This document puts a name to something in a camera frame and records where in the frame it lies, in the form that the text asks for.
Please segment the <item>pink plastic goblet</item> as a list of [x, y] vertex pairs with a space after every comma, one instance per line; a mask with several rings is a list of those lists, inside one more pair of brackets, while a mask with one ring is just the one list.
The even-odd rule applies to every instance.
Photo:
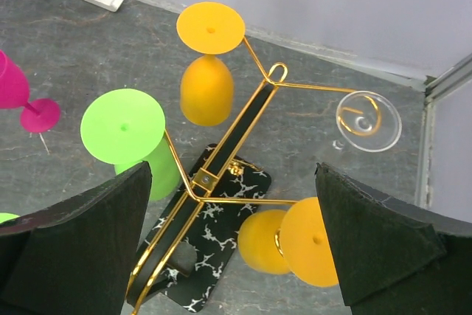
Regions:
[[60, 106], [52, 99], [30, 102], [30, 83], [24, 72], [1, 51], [1, 109], [22, 108], [20, 124], [28, 132], [42, 134], [60, 120]]

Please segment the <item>clear champagne flute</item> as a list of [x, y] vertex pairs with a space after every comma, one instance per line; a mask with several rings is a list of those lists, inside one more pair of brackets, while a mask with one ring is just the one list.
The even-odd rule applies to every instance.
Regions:
[[389, 150], [402, 134], [396, 107], [372, 91], [354, 91], [344, 96], [337, 105], [335, 118], [344, 141], [367, 153]]

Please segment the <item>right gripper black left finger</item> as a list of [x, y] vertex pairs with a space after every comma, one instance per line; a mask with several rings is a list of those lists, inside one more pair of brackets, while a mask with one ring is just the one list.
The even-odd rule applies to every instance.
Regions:
[[150, 186], [143, 162], [1, 223], [1, 313], [120, 314]]

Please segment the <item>orange plastic goblet front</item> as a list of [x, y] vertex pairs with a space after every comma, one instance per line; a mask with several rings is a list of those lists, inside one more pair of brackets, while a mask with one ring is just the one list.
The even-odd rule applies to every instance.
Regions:
[[231, 113], [234, 81], [218, 56], [240, 45], [246, 31], [244, 20], [225, 4], [203, 1], [182, 11], [176, 30], [186, 46], [201, 54], [182, 75], [181, 111], [193, 124], [219, 125]]

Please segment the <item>green plastic goblet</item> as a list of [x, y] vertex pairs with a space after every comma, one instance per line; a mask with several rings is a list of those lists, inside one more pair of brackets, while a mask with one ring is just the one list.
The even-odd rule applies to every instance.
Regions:
[[1, 212], [0, 213], [0, 224], [4, 223], [6, 221], [14, 220], [16, 218], [18, 218], [18, 215], [16, 215], [16, 214], [8, 213], [8, 212]]
[[162, 107], [137, 89], [116, 89], [99, 96], [86, 109], [80, 137], [86, 150], [120, 174], [139, 164], [150, 165], [150, 200], [158, 201], [178, 186], [180, 174], [165, 138]]

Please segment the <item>orange plastic goblet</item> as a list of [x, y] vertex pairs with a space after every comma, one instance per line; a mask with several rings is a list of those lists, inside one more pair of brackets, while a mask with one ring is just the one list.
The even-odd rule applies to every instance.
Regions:
[[288, 210], [264, 210], [249, 216], [237, 237], [238, 250], [252, 269], [266, 274], [295, 274], [320, 288], [339, 284], [317, 197]]
[[244, 20], [225, 4], [203, 1], [182, 11], [176, 30], [186, 46], [201, 54], [182, 75], [181, 111], [193, 124], [219, 125], [231, 113], [234, 81], [218, 56], [240, 45], [246, 31]]

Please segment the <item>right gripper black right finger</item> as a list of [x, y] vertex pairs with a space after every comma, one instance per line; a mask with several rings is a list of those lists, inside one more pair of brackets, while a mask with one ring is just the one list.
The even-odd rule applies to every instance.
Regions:
[[353, 314], [470, 314], [471, 223], [316, 168], [344, 304]]

